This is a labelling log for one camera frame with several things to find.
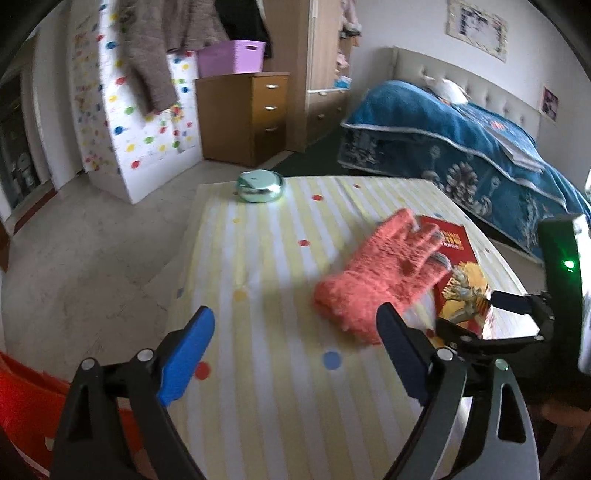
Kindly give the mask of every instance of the white wardrobe with polka dots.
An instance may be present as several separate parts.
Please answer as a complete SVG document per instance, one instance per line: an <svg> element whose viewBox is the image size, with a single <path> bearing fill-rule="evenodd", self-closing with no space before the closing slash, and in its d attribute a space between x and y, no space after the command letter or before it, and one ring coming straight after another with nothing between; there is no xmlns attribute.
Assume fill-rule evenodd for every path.
<svg viewBox="0 0 591 480"><path fill-rule="evenodd" d="M122 43L116 0L74 0L69 22L70 91L84 168L97 187L139 202L203 158L194 52L168 56L178 103L142 111Z"/></svg>

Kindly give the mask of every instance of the pillow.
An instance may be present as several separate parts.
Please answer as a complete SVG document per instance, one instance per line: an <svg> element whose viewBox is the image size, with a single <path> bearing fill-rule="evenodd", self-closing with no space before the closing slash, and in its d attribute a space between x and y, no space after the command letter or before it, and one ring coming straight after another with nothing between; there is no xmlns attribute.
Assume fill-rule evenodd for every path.
<svg viewBox="0 0 591 480"><path fill-rule="evenodd" d="M423 75L423 80L429 89L440 99L454 105L465 105L468 103L464 89L453 83L451 80L436 80L433 77L427 77L426 75Z"/></svg>

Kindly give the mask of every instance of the framed picture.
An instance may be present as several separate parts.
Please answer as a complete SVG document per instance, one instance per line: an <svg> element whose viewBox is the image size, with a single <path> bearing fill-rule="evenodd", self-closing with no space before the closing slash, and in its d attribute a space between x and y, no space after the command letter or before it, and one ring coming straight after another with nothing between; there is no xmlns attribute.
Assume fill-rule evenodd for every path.
<svg viewBox="0 0 591 480"><path fill-rule="evenodd" d="M556 114L558 113L558 97L553 94L546 85L544 85L542 88L540 113L548 117L553 122L556 122Z"/></svg>
<svg viewBox="0 0 591 480"><path fill-rule="evenodd" d="M447 34L507 61L507 23L462 0L450 0Z"/></svg>

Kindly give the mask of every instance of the table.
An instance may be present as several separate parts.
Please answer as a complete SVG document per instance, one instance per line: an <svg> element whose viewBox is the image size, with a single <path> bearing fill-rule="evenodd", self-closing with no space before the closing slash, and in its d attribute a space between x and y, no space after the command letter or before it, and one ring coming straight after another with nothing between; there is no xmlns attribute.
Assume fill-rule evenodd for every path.
<svg viewBox="0 0 591 480"><path fill-rule="evenodd" d="M382 177L293 177L274 203L247 204L233 183L199 187L168 329L204 304L216 333L170 414L212 480L382 478L420 413L384 349L360 346L315 314L318 279L401 207L466 227L493 290L525 289L491 242L433 183ZM537 333L497 310L490 338ZM405 315L434 328L433 295ZM459 415L449 471L465 425Z"/></svg>

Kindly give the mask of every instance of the doorway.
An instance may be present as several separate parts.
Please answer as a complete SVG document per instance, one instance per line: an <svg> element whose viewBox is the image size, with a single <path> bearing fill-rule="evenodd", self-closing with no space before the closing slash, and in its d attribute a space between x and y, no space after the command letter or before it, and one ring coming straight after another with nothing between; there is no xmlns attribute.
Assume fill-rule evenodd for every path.
<svg viewBox="0 0 591 480"><path fill-rule="evenodd" d="M0 87L0 184L14 209L39 185L21 106L21 78Z"/></svg>

